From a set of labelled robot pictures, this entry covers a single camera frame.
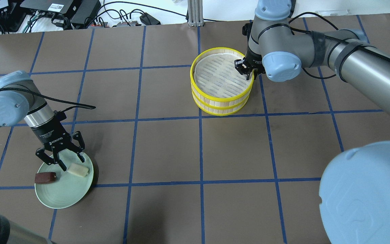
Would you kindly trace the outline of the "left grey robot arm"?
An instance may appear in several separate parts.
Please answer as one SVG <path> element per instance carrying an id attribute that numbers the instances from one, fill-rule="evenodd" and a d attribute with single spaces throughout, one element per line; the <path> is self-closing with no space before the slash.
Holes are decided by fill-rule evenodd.
<path id="1" fill-rule="evenodd" d="M 63 111 L 52 110 L 30 75 L 18 70 L 0 77 L 0 127 L 9 127 L 24 120 L 39 141 L 37 157 L 47 165 L 58 165 L 67 171 L 67 163 L 59 153 L 69 150 L 85 162 L 85 143 L 80 132 L 69 134 L 62 126 Z M 0 215 L 0 244 L 51 244 L 48 238 L 40 236 Z"/>

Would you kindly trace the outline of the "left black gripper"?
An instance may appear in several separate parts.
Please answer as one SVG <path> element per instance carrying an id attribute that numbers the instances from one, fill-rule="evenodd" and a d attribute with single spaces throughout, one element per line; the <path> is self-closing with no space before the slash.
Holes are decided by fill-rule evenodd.
<path id="1" fill-rule="evenodd" d="M 80 131 L 70 134 L 65 130 L 61 121 L 67 119 L 65 112 L 54 112 L 51 120 L 37 127 L 31 127 L 36 137 L 42 143 L 42 147 L 35 152 L 36 156 L 47 165 L 59 165 L 63 171 L 67 171 L 67 166 L 60 159 L 59 153 L 65 149 L 76 153 L 82 163 L 85 162 L 83 156 L 85 141 Z M 45 153 L 52 152 L 52 157 Z"/>

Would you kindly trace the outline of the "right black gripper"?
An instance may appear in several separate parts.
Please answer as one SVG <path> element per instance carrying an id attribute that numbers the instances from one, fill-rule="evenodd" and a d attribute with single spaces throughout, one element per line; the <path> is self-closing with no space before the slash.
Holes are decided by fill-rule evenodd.
<path id="1" fill-rule="evenodd" d="M 251 76 L 254 78 L 260 74 L 265 74 L 265 68 L 262 64 L 262 56 L 259 50 L 259 43 L 251 35 L 252 24 L 245 24 L 242 27 L 242 34 L 247 37 L 247 50 L 241 60 L 234 60 L 234 68 L 245 75 L 246 80 Z"/>

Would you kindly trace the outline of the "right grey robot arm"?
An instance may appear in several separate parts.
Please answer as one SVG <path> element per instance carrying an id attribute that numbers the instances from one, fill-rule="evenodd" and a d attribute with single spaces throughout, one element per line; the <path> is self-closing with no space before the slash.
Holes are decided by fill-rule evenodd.
<path id="1" fill-rule="evenodd" d="M 367 43 L 359 30 L 320 33 L 291 28 L 291 0 L 259 0 L 243 27 L 245 57 L 234 62 L 245 76 L 274 82 L 303 68 L 326 65 L 390 115 L 390 56 Z M 390 244 L 390 141 L 342 152 L 326 166 L 319 184 L 319 211 L 332 244 Z"/>

